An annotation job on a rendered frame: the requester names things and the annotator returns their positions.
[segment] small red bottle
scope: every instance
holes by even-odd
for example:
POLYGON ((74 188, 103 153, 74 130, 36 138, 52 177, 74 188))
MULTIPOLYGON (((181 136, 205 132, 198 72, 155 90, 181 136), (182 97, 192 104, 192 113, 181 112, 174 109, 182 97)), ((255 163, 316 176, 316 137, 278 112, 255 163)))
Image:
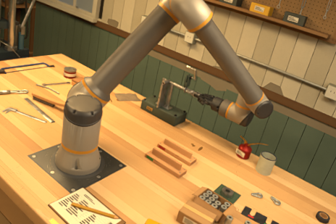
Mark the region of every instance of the small red bottle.
POLYGON ((244 144, 239 145, 239 147, 235 150, 235 153, 237 154, 237 156, 239 156, 241 159, 249 159, 251 152, 252 152, 252 148, 250 147, 251 145, 266 145, 268 146, 268 144, 262 144, 262 143, 257 143, 257 144, 249 144, 242 136, 240 136, 243 140, 244 140, 244 144))

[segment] robotic arm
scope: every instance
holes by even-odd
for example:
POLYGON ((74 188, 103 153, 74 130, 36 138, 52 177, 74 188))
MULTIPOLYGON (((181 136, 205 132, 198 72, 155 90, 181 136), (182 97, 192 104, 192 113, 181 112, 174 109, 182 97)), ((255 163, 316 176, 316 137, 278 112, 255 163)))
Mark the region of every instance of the robotic arm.
POLYGON ((57 167, 73 175, 87 175, 98 169, 101 108, 109 102, 110 93, 116 86, 179 21, 202 40, 240 93, 236 102, 206 95, 199 96, 198 100, 210 104, 221 116, 241 125, 248 125, 253 114, 259 118, 270 116, 272 103, 256 85, 214 24, 212 16, 203 0, 162 0, 92 77, 73 86, 64 107, 57 167))

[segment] window frame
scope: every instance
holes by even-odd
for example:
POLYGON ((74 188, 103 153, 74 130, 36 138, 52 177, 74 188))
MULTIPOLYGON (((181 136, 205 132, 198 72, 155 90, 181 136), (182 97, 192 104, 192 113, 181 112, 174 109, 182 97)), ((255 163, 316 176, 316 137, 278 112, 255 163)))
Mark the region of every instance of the window frame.
POLYGON ((92 12, 88 12, 84 9, 76 7, 77 0, 74 0, 74 4, 71 6, 60 0, 37 0, 43 4, 49 5, 56 9, 62 10, 68 14, 72 14, 76 17, 82 18, 92 23, 97 23, 99 19, 99 12, 101 8, 101 0, 93 0, 92 12))

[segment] wooden tabletop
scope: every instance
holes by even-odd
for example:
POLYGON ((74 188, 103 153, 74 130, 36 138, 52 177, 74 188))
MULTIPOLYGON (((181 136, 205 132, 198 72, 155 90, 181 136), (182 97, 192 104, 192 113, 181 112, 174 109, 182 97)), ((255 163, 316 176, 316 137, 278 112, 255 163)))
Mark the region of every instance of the wooden tabletop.
MULTIPOLYGON (((28 94, 0 96, 0 189, 34 223, 49 223, 53 218, 63 224, 48 204, 69 193, 28 157, 61 142, 62 111, 38 103, 55 120, 40 123, 2 110, 13 107, 41 117, 24 98, 32 99, 35 93, 65 102, 71 85, 54 86, 58 95, 36 83, 64 82, 64 66, 76 67, 84 76, 91 76, 94 71, 62 54, 0 61, 0 68, 37 62, 55 67, 0 75, 1 90, 29 90, 28 94)), ((134 92, 118 85, 111 94, 112 102, 104 107, 99 139, 99 146, 127 167, 87 188, 127 224, 143 224, 148 218, 162 224, 177 223, 177 213, 193 198, 193 192, 202 186, 215 190, 221 184, 241 195, 235 203, 238 211, 248 206, 280 224, 318 224, 315 215, 324 211, 331 217, 329 223, 336 223, 336 197, 279 167, 274 167, 270 176, 262 176, 255 169, 259 158, 256 155, 242 160, 236 156, 234 144, 191 121, 173 127, 142 110, 140 101, 117 101, 114 95, 128 93, 134 92), (191 150, 197 158, 194 165, 183 165, 187 173, 181 178, 145 158, 145 153, 166 137, 191 150), (264 198, 252 197, 255 192, 264 198), (271 196, 279 199, 281 205, 276 206, 271 196)), ((233 224, 243 223, 239 212, 233 214, 239 216, 233 224)))

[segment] electrical outlet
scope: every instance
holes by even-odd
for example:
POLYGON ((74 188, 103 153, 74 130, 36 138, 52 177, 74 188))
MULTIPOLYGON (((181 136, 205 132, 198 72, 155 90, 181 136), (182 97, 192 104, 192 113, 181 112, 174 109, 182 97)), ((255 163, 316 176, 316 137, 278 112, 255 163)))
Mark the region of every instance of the electrical outlet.
POLYGON ((146 17, 147 17, 146 15, 143 15, 143 16, 141 17, 141 22, 143 22, 143 21, 145 20, 146 17))
POLYGON ((336 86, 329 84, 327 86, 327 90, 324 93, 324 97, 327 97, 329 99, 332 99, 333 101, 336 101, 336 86))
POLYGON ((185 42, 194 44, 196 42, 195 39, 196 39, 195 33, 190 33, 188 31, 185 33, 185 42))

